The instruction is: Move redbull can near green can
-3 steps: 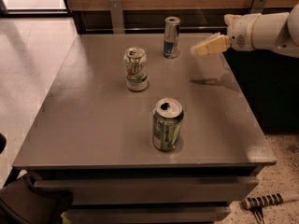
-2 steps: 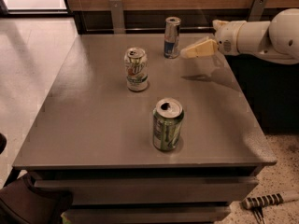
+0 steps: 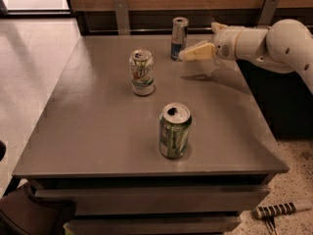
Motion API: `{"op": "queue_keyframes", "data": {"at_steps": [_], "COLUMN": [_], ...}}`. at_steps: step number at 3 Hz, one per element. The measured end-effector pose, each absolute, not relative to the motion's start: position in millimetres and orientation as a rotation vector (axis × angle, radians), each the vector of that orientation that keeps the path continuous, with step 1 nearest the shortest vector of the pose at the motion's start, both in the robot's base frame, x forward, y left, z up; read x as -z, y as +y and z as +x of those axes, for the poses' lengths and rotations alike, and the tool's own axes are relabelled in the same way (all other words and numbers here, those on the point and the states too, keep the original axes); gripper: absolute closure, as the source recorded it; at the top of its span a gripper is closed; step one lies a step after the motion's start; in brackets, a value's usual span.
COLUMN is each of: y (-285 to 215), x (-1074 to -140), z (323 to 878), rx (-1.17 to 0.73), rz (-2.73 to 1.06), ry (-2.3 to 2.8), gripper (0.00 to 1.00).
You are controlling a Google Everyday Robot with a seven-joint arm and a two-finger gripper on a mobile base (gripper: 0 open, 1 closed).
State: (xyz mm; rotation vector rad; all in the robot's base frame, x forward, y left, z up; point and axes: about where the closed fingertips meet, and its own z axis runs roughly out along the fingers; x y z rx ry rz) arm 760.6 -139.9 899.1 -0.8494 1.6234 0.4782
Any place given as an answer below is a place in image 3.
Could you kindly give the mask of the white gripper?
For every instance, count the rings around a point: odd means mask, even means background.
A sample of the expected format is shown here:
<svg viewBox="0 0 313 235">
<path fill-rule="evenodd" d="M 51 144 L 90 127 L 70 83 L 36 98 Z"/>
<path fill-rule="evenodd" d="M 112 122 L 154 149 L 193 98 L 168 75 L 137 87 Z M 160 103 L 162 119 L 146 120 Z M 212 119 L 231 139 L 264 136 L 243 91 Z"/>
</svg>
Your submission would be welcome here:
<svg viewBox="0 0 313 235">
<path fill-rule="evenodd" d="M 217 54 L 221 59 L 235 61 L 237 40 L 244 29 L 243 26 L 228 26 L 214 22 L 211 24 L 214 44 L 207 41 L 199 42 L 180 51 L 179 59 L 182 61 L 210 60 Z"/>
</svg>

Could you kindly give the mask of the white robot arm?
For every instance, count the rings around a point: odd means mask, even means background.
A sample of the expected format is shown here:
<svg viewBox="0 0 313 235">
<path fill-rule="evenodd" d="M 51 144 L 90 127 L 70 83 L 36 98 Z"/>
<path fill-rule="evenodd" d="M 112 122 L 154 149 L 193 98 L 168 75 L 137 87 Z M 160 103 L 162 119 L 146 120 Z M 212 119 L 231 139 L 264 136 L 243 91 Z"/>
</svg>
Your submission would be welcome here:
<svg viewBox="0 0 313 235">
<path fill-rule="evenodd" d="M 199 42 L 179 53 L 182 61 L 249 61 L 278 73 L 295 71 L 313 94 L 313 35 L 296 20 L 281 20 L 270 27 L 251 28 L 212 23 L 212 42 Z"/>
</svg>

